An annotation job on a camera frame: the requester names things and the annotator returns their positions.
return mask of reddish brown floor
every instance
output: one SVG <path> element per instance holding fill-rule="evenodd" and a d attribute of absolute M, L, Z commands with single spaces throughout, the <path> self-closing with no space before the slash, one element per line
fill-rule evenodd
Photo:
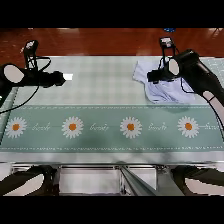
<path fill-rule="evenodd" d="M 21 48 L 39 41 L 37 55 L 161 55 L 158 39 L 171 36 L 180 51 L 192 48 L 201 56 L 224 57 L 224 29 L 177 28 L 10 28 L 0 29 L 0 64 L 24 66 Z"/>

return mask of white daisy flower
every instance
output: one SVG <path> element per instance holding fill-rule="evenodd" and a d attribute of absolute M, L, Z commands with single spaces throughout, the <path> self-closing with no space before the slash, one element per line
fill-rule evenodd
<path fill-rule="evenodd" d="M 80 120 L 78 117 L 69 117 L 69 119 L 66 119 L 66 121 L 63 122 L 63 135 L 66 135 L 66 138 L 75 138 L 76 136 L 82 134 L 81 131 L 83 130 L 83 126 L 84 125 L 82 120 Z"/>
<path fill-rule="evenodd" d="M 14 117 L 8 122 L 5 132 L 8 135 L 8 138 L 17 138 L 23 134 L 23 131 L 26 130 L 26 121 L 22 117 Z"/>
<path fill-rule="evenodd" d="M 185 135 L 185 137 L 194 138 L 194 136 L 197 136 L 199 133 L 199 126 L 194 118 L 182 117 L 179 119 L 177 127 L 179 131 L 182 131 L 182 135 Z"/>
<path fill-rule="evenodd" d="M 134 117 L 123 119 L 120 127 L 120 131 L 123 131 L 123 135 L 126 135 L 126 138 L 135 138 L 141 134 L 140 131 L 142 130 L 140 121 Z"/>

